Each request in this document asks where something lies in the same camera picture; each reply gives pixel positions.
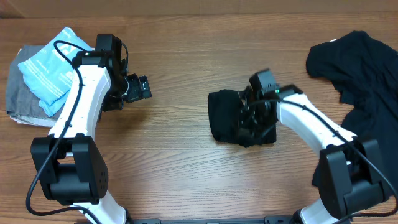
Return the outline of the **plain black t-shirt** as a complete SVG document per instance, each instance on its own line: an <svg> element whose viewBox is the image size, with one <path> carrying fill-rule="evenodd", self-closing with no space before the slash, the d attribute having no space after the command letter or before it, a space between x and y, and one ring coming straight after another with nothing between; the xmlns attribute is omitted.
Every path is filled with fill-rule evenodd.
<svg viewBox="0 0 398 224"><path fill-rule="evenodd" d="M312 78L331 81L340 102L354 107L342 128L378 142L381 171L397 187L397 51L352 31L311 47L306 69Z"/></svg>

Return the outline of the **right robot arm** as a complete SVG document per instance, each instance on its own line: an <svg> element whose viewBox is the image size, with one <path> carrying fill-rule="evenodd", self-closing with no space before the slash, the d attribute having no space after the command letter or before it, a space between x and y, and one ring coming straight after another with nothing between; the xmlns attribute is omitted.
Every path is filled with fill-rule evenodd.
<svg viewBox="0 0 398 224"><path fill-rule="evenodd" d="M349 223L375 217L367 209L397 196L384 175L375 139L360 139L318 110L295 85L239 93L240 130L265 136L276 122L296 132L318 156L320 198L295 212L291 223Z"/></svg>

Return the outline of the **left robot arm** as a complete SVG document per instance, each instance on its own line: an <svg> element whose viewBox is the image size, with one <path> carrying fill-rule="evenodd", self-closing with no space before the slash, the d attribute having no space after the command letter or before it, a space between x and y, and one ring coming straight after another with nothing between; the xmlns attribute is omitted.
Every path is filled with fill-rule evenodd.
<svg viewBox="0 0 398 224"><path fill-rule="evenodd" d="M111 51L80 51L70 60L74 81L62 113L46 137L34 138L30 151L37 170L26 205L40 184L48 200L62 205L57 213L80 211L91 223L132 223L126 208L108 190L109 172L95 144L103 111L121 110L152 96L145 75L126 75L123 60Z"/></svg>

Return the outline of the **black polo shirt with logo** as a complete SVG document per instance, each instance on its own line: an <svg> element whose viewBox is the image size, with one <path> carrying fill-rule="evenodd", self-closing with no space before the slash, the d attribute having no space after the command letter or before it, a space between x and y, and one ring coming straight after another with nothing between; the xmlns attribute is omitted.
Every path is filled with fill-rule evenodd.
<svg viewBox="0 0 398 224"><path fill-rule="evenodd" d="M211 133L216 141L239 144L243 147L272 144L277 140L276 126L265 135L239 132L239 115L243 103L239 91L220 90L208 95L208 117Z"/></svg>

